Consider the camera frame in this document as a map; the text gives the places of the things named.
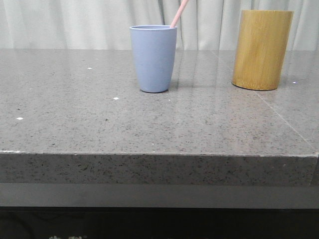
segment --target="white curtain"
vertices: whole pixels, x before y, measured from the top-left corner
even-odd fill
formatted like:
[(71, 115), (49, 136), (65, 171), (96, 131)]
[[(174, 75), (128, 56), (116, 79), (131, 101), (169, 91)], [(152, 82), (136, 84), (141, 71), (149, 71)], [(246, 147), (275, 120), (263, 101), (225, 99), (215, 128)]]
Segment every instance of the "white curtain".
[[(170, 24), (180, 0), (0, 0), (0, 48), (130, 49), (129, 27)], [(177, 48), (236, 49), (243, 9), (292, 10), (288, 50), (319, 49), (319, 0), (190, 0)]]

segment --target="plastic cup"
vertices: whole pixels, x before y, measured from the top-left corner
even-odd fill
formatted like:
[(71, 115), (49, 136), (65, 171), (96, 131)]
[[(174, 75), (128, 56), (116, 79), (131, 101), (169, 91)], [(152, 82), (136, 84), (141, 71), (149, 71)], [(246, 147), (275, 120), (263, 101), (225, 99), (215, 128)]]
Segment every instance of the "plastic cup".
[(168, 90), (174, 68), (177, 28), (168, 25), (130, 27), (135, 70), (140, 89)]

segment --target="gray countertop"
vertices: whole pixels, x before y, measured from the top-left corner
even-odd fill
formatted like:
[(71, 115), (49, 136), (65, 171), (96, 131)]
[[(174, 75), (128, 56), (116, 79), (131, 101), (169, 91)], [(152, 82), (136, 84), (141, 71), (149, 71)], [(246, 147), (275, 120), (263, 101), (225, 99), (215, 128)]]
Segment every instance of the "gray countertop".
[(0, 182), (319, 184), (319, 53), (274, 91), (231, 84), (234, 51), (178, 51), (139, 90), (131, 51), (0, 50)]

